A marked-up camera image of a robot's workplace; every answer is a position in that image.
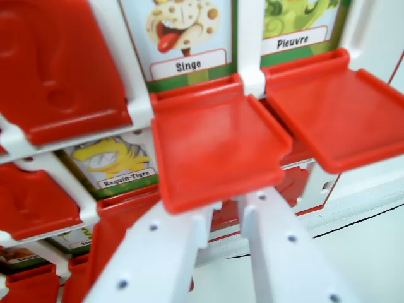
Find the cartoon monkey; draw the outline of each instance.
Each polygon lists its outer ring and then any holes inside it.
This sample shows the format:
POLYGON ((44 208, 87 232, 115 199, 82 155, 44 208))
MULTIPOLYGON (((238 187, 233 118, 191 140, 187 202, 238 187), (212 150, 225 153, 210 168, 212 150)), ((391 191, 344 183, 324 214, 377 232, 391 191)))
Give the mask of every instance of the cartoon monkey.
POLYGON ((128 143, 120 136, 75 146, 71 156, 85 162, 89 172, 105 172, 107 179, 122 170, 136 172, 145 169, 152 160, 140 145, 128 143))
POLYGON ((211 1, 154 0, 146 31, 160 52, 180 49, 184 56, 191 47, 209 40, 218 30, 220 12, 211 1))

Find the white name label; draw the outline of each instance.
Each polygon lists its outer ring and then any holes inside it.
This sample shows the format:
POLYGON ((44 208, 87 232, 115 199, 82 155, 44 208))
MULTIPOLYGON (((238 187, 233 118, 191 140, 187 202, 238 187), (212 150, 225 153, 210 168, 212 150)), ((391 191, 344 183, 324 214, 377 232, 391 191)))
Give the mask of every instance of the white name label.
POLYGON ((189 57, 171 59, 150 66, 150 73, 154 80, 188 74, 207 68, 214 68, 226 64, 226 51, 224 49, 211 50, 189 57))
POLYGON ((264 39, 261 44, 261 55, 296 49, 298 47, 325 41, 327 31, 328 27, 322 26, 264 39))
POLYGON ((99 181, 98 185, 101 188, 107 188, 107 187, 115 186, 118 184, 142 179, 142 178, 148 177, 149 175, 155 175, 155 174, 156 173, 155 173, 154 169, 149 167, 148 169, 142 169, 142 170, 138 170, 137 172, 130 172, 128 174, 119 175, 117 177, 99 181))

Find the red tongue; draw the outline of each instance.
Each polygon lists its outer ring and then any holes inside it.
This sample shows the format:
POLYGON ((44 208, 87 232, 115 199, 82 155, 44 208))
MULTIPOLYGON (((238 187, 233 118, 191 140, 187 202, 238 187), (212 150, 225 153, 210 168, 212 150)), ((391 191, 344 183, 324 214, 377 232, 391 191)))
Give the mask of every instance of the red tongue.
POLYGON ((175 44, 177 43, 180 36, 181 35, 178 33, 168 33, 164 35, 158 43, 158 51, 168 52, 169 50, 171 50, 171 48, 173 48, 173 46, 175 46, 175 44))

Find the yellow cartoon creature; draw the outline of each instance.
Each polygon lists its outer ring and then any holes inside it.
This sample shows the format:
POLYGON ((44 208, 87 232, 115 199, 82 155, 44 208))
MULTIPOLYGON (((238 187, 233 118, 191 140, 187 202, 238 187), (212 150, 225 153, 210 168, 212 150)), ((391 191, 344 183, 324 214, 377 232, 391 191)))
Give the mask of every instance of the yellow cartoon creature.
POLYGON ((72 157, 84 162, 89 172, 105 172, 107 179, 123 170, 145 169, 152 160, 140 145, 125 142, 120 136, 78 145, 72 157))

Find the green cartoon creature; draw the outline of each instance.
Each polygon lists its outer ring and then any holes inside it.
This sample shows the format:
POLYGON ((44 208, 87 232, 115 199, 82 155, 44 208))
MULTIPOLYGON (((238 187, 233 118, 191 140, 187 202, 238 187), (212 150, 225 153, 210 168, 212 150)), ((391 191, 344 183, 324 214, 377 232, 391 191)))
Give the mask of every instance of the green cartoon creature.
POLYGON ((339 0, 266 0, 264 39, 307 30, 339 0))

